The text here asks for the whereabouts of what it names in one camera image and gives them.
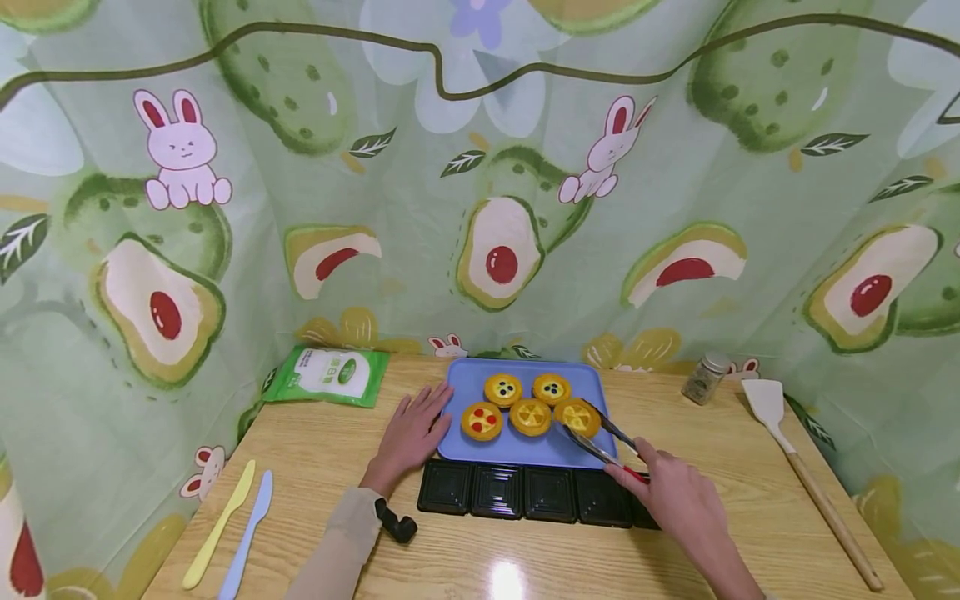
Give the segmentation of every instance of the hand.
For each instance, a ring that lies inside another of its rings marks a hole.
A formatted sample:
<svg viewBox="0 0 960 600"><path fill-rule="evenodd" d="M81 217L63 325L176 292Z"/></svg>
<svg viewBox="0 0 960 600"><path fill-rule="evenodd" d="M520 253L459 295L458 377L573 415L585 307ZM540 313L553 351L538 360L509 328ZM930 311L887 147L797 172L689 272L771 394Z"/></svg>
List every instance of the hand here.
<svg viewBox="0 0 960 600"><path fill-rule="evenodd" d="M673 538L721 600L762 599L753 575L727 529L727 512L713 482L673 454L634 439L650 471L644 484L622 468L604 470L632 492L660 528Z"/></svg>
<svg viewBox="0 0 960 600"><path fill-rule="evenodd" d="M453 388L443 382L432 392L430 386L423 386L413 400L410 396L403 397L383 432L376 456L367 465L361 488L370 488L389 498L407 471L433 456L450 428L450 415L439 419L437 416L451 396Z"/></svg>

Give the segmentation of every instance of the metal lid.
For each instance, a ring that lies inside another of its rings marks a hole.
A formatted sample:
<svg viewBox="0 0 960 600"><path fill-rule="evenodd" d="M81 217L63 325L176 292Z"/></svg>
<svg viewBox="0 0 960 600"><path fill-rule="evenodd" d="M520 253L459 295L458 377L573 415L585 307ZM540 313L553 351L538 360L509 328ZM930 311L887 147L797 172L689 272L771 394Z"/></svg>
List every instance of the metal lid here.
<svg viewBox="0 0 960 600"><path fill-rule="evenodd" d="M704 354L704 366L706 366L711 371L716 372L727 372L727 368L730 366L731 360L730 357L724 354L723 352L718 352L717 350L711 350Z"/></svg>

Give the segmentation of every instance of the tart with blueberry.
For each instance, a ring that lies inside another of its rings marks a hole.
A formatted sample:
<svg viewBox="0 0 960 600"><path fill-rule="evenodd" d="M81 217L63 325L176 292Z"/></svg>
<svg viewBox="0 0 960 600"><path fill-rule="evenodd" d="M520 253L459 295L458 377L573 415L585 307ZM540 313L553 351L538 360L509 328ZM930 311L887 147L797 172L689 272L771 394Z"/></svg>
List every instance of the tart with blueberry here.
<svg viewBox="0 0 960 600"><path fill-rule="evenodd" d="M487 400L500 408L510 408L520 399L523 390L519 379L502 372L487 380L483 393Z"/></svg>
<svg viewBox="0 0 960 600"><path fill-rule="evenodd" d="M539 375L534 379L534 398L556 406L570 398L570 382L553 372Z"/></svg>

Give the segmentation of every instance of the black hair tie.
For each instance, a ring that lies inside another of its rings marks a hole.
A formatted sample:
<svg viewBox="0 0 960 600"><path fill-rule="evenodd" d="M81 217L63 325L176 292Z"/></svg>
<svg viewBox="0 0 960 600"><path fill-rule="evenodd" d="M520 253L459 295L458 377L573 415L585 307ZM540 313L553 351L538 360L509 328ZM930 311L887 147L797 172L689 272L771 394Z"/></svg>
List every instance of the black hair tie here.
<svg viewBox="0 0 960 600"><path fill-rule="evenodd" d="M396 513L387 507L386 498L377 498L373 506L376 509L376 517L383 523L383 528L397 543L408 543L417 534L417 522L408 516L397 520Z"/></svg>

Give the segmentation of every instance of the tart with red topping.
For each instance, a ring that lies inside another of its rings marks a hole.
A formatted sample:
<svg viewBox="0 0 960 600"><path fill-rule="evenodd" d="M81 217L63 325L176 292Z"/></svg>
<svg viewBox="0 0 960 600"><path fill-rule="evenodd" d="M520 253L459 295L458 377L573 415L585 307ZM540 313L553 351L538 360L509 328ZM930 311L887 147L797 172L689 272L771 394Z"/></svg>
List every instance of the tart with red topping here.
<svg viewBox="0 0 960 600"><path fill-rule="evenodd" d="M503 415L491 402L470 404L460 417L460 428L477 442L489 442L503 430Z"/></svg>

